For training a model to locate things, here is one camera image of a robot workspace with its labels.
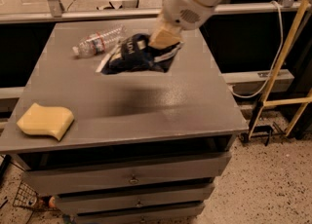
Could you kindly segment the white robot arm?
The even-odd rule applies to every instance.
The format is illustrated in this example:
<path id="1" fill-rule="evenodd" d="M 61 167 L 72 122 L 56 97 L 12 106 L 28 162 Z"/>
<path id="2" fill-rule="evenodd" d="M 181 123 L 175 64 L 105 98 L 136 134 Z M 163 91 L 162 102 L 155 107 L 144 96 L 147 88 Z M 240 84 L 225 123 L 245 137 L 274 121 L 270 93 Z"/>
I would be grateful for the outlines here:
<path id="1" fill-rule="evenodd" d="M 149 46 L 165 49 L 181 41 L 182 30 L 200 27 L 222 0 L 164 0 Z"/>

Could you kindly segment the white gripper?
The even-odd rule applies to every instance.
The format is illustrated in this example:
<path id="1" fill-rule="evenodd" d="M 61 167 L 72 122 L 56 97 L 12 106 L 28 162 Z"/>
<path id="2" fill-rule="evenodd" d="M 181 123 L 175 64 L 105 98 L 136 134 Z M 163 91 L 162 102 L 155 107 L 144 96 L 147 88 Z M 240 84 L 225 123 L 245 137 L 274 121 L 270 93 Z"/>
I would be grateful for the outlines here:
<path id="1" fill-rule="evenodd" d="M 164 19 L 158 19 L 148 46 L 163 50 L 179 43 L 182 40 L 181 28 L 198 28 L 212 14 L 214 6 L 215 0 L 164 0 Z"/>

